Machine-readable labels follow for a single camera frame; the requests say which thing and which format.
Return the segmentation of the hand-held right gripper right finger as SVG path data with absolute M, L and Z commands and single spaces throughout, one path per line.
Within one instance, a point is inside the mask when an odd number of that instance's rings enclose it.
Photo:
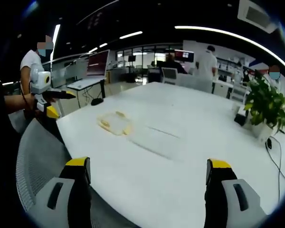
M 207 160 L 204 199 L 206 228 L 258 228 L 267 218 L 260 196 L 225 161 Z

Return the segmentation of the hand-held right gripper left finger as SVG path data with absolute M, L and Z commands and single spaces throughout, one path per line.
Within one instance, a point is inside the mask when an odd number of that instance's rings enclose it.
M 69 160 L 58 177 L 36 195 L 34 222 L 39 228 L 90 228 L 90 158 Z

